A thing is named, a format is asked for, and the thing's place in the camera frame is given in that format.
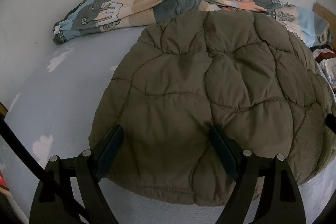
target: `red object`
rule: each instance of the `red object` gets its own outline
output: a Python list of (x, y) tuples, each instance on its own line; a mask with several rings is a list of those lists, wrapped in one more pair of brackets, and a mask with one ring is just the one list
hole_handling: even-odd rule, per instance
[(5, 179), (3, 178), (2, 174), (1, 174), (1, 172), (0, 172), (0, 185), (8, 189), (8, 186), (5, 182)]

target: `mattress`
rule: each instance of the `mattress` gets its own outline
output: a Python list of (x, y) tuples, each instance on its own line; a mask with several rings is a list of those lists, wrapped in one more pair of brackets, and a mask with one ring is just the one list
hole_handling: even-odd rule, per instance
[[(44, 167), (51, 155), (75, 157), (89, 147), (95, 110), (114, 70), (144, 27), (77, 37), (63, 44), (35, 70), (16, 95), (6, 122)], [(0, 169), (11, 193), (29, 216), (38, 179), (0, 139)], [(336, 188), (336, 160), (300, 186), (307, 223), (312, 223)], [(76, 180), (74, 196), (81, 201)], [(169, 204), (124, 190), (107, 179), (99, 183), (119, 223), (215, 223), (223, 207)], [(253, 220), (258, 200), (245, 223)]]

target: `patterned blanket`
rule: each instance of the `patterned blanket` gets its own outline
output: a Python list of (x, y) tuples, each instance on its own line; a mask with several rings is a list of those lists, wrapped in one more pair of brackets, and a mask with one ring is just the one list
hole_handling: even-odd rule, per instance
[(332, 41), (327, 21), (312, 11), (279, 0), (84, 0), (54, 25), (54, 42), (62, 44), (89, 33), (160, 23), (191, 10), (266, 13), (308, 47)]

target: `black cable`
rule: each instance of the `black cable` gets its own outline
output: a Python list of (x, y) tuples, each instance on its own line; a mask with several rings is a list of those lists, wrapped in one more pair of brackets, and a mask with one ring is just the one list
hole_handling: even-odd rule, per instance
[(53, 180), (48, 173), (37, 163), (26, 148), (20, 143), (13, 131), (9, 128), (6, 122), (0, 118), (0, 135), (19, 159), (28, 167), (28, 169), (41, 181), (47, 185), (50, 190), (54, 191), (63, 201), (72, 206), (81, 216), (88, 222), (89, 215), (86, 209), (78, 203), (72, 196), (70, 196), (55, 180)]

